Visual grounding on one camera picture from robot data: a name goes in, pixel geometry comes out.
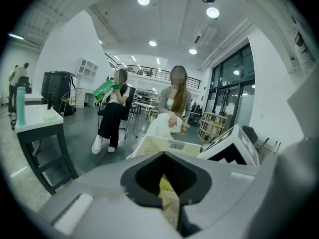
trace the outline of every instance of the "man standing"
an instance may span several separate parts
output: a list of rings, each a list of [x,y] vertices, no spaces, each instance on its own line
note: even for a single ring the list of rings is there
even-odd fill
[[[26,77],[26,69],[28,68],[29,63],[25,63],[23,67],[16,67],[14,72],[10,75],[9,81],[10,86],[9,86],[9,116],[11,113],[15,113],[15,102],[16,102],[16,88],[15,85],[18,83],[20,77],[25,76]],[[12,97],[14,96],[14,107],[12,106]]]

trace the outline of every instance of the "recessed ceiling light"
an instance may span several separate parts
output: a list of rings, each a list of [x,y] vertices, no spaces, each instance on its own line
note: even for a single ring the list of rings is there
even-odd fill
[[[214,7],[208,8],[206,13],[211,18],[217,18],[219,16],[219,10]]]
[[[14,37],[14,38],[18,38],[18,39],[24,40],[23,37],[18,36],[18,35],[15,35],[15,34],[8,34],[8,36],[11,36],[11,37]]]
[[[195,54],[197,53],[197,50],[195,50],[195,49],[190,49],[189,52],[190,52],[190,54],[195,55]]]
[[[149,44],[150,44],[150,46],[153,46],[153,47],[156,46],[156,42],[154,42],[154,41],[150,41]]]
[[[141,5],[148,5],[150,3],[150,0],[138,0],[138,2]]]

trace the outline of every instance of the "black pants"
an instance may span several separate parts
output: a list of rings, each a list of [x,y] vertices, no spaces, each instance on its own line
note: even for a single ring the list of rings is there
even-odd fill
[[[9,85],[9,113],[15,113],[16,112],[16,88],[12,86],[11,84]]]
[[[117,103],[108,103],[105,106],[98,135],[110,139],[110,147],[118,146],[120,123],[128,117],[128,113],[125,106]]]

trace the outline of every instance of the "concrete floor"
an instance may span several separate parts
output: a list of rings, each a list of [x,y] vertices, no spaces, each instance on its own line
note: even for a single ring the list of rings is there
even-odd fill
[[[80,176],[97,166],[124,160],[143,140],[142,137],[135,137],[132,121],[130,120],[127,138],[124,140],[125,130],[120,129],[119,146],[114,153],[109,154],[107,152],[109,140],[103,139],[102,151],[98,155],[92,154],[91,147],[97,135],[97,110],[97,107],[78,108],[76,117],[65,118],[65,122],[72,122],[75,119],[79,119],[78,122],[65,124],[64,134],[70,158]],[[38,211],[50,198],[50,194],[43,188],[30,169],[21,151],[16,134],[10,128],[9,118],[7,108],[0,108],[1,164],[12,188],[12,192],[17,199],[32,210]],[[145,117],[140,119],[139,127],[144,120]],[[126,121],[121,122],[121,126],[125,125]],[[185,134],[178,134],[176,140],[203,145],[204,142],[197,136],[198,130],[199,127],[191,126]],[[56,137],[49,137],[43,140],[41,152],[38,155],[40,164],[48,162],[56,155],[60,155],[60,150],[57,146]],[[46,172],[46,176],[50,182],[54,184],[59,181],[66,172],[65,166],[59,165]]]

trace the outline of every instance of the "water bottle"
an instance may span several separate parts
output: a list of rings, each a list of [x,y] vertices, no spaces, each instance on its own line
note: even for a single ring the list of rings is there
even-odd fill
[[[16,91],[16,116],[17,116],[17,124],[18,126],[25,125],[25,114],[24,114],[24,106],[25,106],[25,87],[18,87]]]

